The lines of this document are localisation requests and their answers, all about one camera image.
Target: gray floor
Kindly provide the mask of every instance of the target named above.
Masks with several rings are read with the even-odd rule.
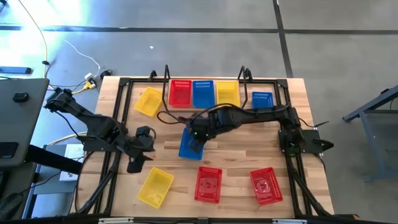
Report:
[[[24,2],[42,25],[277,28],[271,0]],[[41,77],[40,35],[18,2],[9,3],[0,12],[0,23],[30,28],[0,31],[0,43],[5,43],[0,45],[2,64],[29,66],[34,69],[31,77]],[[279,0],[279,4],[286,29],[398,29],[395,0]],[[54,85],[77,84],[88,72],[96,72],[96,65],[64,39],[115,75],[149,75],[153,69],[161,73],[167,63],[172,75],[235,76],[245,65],[255,77],[286,77],[278,34],[45,32],[45,37],[52,63],[48,77]],[[398,180],[363,182],[362,175],[375,168],[362,124],[359,120],[346,124],[341,117],[397,84],[398,35],[289,34],[286,39],[294,77],[305,79],[315,122],[330,120],[320,132],[335,143],[324,156],[335,212],[397,223]],[[76,99],[94,110],[97,97],[98,92],[91,90]],[[393,108],[398,108],[398,101]],[[77,131],[85,130],[69,118]],[[64,121],[43,110],[32,143],[43,145],[71,134],[58,122]],[[46,213],[39,205],[34,216],[66,212],[68,206],[62,203],[70,203],[70,198],[52,198],[60,209]]]

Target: small blue basket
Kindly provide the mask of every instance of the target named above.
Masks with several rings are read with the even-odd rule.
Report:
[[[265,109],[274,106],[274,99],[272,93],[268,92],[256,92],[252,94],[252,108],[253,109]]]
[[[193,139],[193,136],[189,135],[188,129],[184,128],[184,132],[182,133],[180,152],[178,156],[186,159],[195,159],[201,160],[203,155],[203,146],[200,148],[200,153],[195,153],[193,149],[189,148],[189,142]]]
[[[212,80],[193,81],[192,93],[195,108],[209,108],[216,105]]]

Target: wooden tabletop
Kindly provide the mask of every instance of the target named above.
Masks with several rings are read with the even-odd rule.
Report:
[[[209,77],[189,77],[189,79],[191,78],[209,79]],[[104,78],[96,113],[112,116],[119,79],[120,77]],[[302,78],[288,78],[287,81],[292,106],[297,109],[299,117],[308,124],[313,124],[304,80]],[[130,130],[130,134],[134,134],[137,127],[144,125],[156,130],[155,152],[147,154],[154,160],[147,161],[141,173],[128,174],[126,171],[128,158],[127,155],[122,155],[112,216],[213,218],[290,218],[294,216],[286,162],[277,143],[278,122],[245,124],[234,131],[220,134],[215,139],[208,141],[201,161],[183,159],[178,156],[178,150],[184,125],[163,124],[156,117],[150,118],[134,110],[134,105],[147,86],[162,91],[161,83],[134,83],[126,126]],[[243,102],[243,84],[241,84],[240,90],[241,102]],[[273,92],[273,87],[266,84],[248,84],[249,96],[251,96],[252,91]],[[119,121],[123,111],[123,100]],[[251,97],[249,97],[246,107],[250,108],[250,106]],[[191,115],[191,113],[179,111],[174,114]],[[162,118],[173,121],[167,115]],[[104,153],[95,152],[83,168],[78,186],[79,207],[86,202],[98,185],[103,157]],[[325,171],[319,158],[311,154],[304,154],[303,164],[308,188],[323,207],[328,212],[333,213]],[[219,204],[199,202],[193,199],[199,166],[216,167],[223,170]],[[174,176],[171,188],[159,209],[151,207],[137,198],[152,167],[160,168]],[[254,196],[249,172],[265,167],[274,168],[282,191],[283,201],[259,206]],[[108,186],[103,196],[103,207],[108,198]],[[304,212],[301,190],[298,190],[297,193],[300,208]]]

